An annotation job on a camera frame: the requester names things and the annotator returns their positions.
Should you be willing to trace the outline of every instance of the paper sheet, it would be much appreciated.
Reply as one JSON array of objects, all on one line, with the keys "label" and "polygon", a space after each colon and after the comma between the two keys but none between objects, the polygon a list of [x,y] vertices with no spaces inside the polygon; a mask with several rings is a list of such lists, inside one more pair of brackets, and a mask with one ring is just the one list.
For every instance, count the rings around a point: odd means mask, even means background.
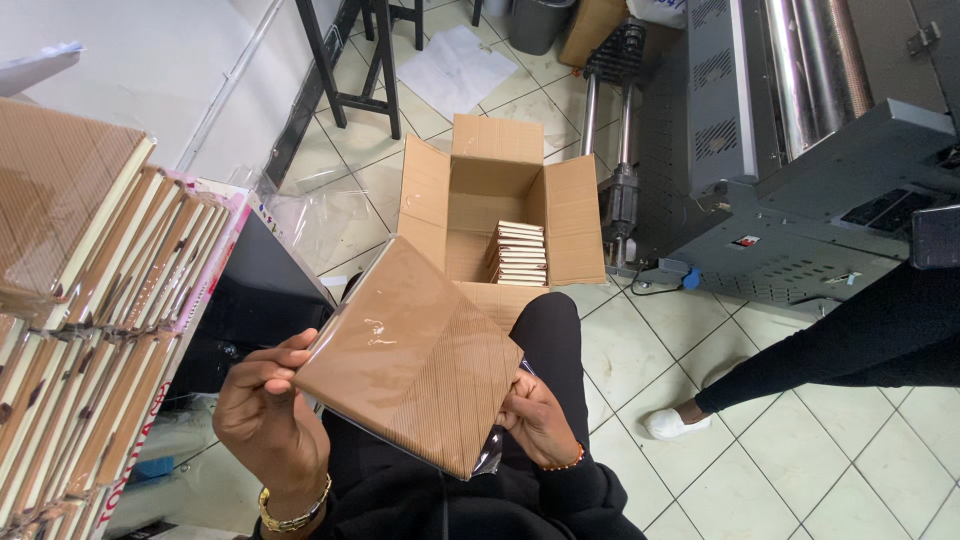
[{"label": "paper sheet", "polygon": [[396,70],[399,79],[427,105],[453,121],[467,113],[516,71],[516,64],[491,51],[466,26],[430,38],[423,51]]},{"label": "paper sheet", "polygon": [[82,45],[73,41],[14,61],[0,62],[0,97],[11,97],[80,61]]}]

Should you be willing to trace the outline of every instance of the open cardboard box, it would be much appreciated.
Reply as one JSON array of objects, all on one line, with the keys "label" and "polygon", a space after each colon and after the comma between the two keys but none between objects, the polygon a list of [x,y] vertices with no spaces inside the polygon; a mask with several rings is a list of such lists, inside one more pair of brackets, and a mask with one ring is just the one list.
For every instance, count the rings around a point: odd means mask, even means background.
[{"label": "open cardboard box", "polygon": [[488,283],[498,220],[544,226],[547,282],[606,280],[593,156],[543,165],[543,126],[457,114],[452,154],[408,135],[397,233],[506,331],[548,287]]}]

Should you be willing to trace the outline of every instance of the black stool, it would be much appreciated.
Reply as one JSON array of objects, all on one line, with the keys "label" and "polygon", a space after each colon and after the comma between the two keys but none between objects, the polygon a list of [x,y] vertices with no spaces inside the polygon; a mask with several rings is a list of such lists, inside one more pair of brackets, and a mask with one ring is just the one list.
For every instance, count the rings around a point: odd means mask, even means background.
[{"label": "black stool", "polygon": [[[346,94],[337,91],[337,83],[333,79],[333,69],[330,65],[330,58],[324,48],[324,36],[320,30],[320,23],[317,22],[317,14],[313,10],[311,0],[297,0],[297,9],[300,10],[300,20],[303,22],[303,30],[306,31],[307,40],[310,42],[310,49],[313,51],[314,61],[317,63],[320,77],[324,81],[324,92],[326,93],[327,101],[330,102],[330,110],[333,112],[333,120],[337,123],[337,127],[345,128],[347,126],[344,107],[379,112],[390,116],[391,136],[399,140],[400,109],[396,98],[396,64],[394,63],[394,42],[391,32],[394,28],[395,20],[412,21],[417,32],[416,47],[418,51],[422,51],[423,0],[414,0],[415,7],[412,10],[410,8],[404,8],[403,6],[390,4],[389,0],[359,0],[359,2],[360,10],[363,14],[364,35],[367,41],[374,40],[372,19],[374,14],[376,15],[376,29],[379,33],[376,52],[373,53],[370,71],[367,72],[367,80],[364,82],[363,91],[360,95]],[[387,101],[373,99],[373,91],[376,88],[376,78],[380,73],[381,66],[383,66]]]}]

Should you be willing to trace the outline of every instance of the beaded bracelet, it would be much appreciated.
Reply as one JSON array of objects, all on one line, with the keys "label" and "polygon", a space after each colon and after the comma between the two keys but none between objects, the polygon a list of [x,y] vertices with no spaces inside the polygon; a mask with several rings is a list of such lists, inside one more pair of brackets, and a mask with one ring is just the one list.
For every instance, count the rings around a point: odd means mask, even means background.
[{"label": "beaded bracelet", "polygon": [[580,453],[577,454],[577,458],[573,460],[573,463],[561,465],[560,467],[540,467],[540,469],[542,471],[562,471],[563,469],[569,469],[577,463],[580,463],[584,460],[584,445],[580,444],[580,441],[577,441],[577,446],[580,447]]}]

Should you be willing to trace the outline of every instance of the printing machine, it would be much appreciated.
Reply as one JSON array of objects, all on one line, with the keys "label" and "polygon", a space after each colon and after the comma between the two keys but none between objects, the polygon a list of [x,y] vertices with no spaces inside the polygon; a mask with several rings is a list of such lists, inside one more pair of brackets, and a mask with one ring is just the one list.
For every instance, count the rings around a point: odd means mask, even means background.
[{"label": "printing machine", "polygon": [[[915,210],[960,202],[954,2],[690,0],[686,16],[633,122],[636,80],[619,81],[621,162],[598,185],[609,274],[694,273],[822,316],[908,260]],[[603,72],[585,70],[584,134]]]}]

